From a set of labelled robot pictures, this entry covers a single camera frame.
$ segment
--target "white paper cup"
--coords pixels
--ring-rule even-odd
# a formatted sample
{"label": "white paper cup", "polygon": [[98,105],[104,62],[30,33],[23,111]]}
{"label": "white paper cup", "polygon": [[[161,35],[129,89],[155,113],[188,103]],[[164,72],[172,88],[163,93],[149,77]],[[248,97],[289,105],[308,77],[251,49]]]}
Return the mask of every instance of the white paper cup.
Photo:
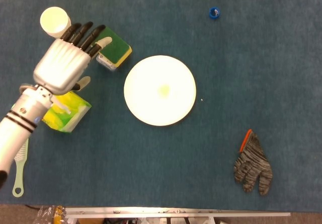
{"label": "white paper cup", "polygon": [[71,25],[71,21],[64,9],[50,7],[41,14],[40,25],[50,36],[60,38]]}

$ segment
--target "white plate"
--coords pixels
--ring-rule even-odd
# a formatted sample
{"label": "white plate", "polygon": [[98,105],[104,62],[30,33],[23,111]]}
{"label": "white plate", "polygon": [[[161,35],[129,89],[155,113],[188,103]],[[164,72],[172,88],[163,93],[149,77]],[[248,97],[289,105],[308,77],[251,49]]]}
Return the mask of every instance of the white plate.
{"label": "white plate", "polygon": [[151,56],[141,60],[128,74],[124,98],[139,120],[166,126],[190,112],[196,99],[196,83],[181,61],[165,55]]}

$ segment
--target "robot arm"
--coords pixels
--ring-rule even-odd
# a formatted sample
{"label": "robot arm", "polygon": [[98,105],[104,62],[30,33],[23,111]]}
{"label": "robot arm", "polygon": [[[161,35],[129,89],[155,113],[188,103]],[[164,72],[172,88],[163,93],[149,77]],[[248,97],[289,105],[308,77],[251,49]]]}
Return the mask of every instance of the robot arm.
{"label": "robot arm", "polygon": [[73,24],[52,43],[34,70],[37,85],[25,89],[0,122],[0,188],[7,179],[17,152],[51,107],[53,95],[70,91],[91,59],[111,42],[110,39],[102,39],[100,47],[90,47],[105,28],[100,25],[80,43],[92,25],[92,22],[82,27],[79,23]]}

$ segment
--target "gray striped glove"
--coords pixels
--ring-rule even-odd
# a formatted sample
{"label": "gray striped glove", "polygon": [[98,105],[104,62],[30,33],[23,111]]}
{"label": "gray striped glove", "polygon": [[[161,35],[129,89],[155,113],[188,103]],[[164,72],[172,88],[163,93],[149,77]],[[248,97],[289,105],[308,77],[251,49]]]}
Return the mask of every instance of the gray striped glove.
{"label": "gray striped glove", "polygon": [[266,195],[271,185],[273,172],[257,135],[251,129],[248,130],[239,152],[240,156],[233,167],[235,180],[239,183],[244,180],[244,191],[251,192],[259,177],[260,195]]}

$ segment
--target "green sponge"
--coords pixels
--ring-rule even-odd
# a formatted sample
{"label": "green sponge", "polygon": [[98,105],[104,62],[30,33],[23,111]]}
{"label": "green sponge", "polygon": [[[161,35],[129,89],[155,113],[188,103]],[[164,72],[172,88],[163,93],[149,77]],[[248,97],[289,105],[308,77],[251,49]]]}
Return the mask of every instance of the green sponge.
{"label": "green sponge", "polygon": [[106,27],[96,41],[105,37],[112,37],[112,42],[102,49],[96,60],[110,70],[115,70],[130,55],[132,48],[110,28]]}

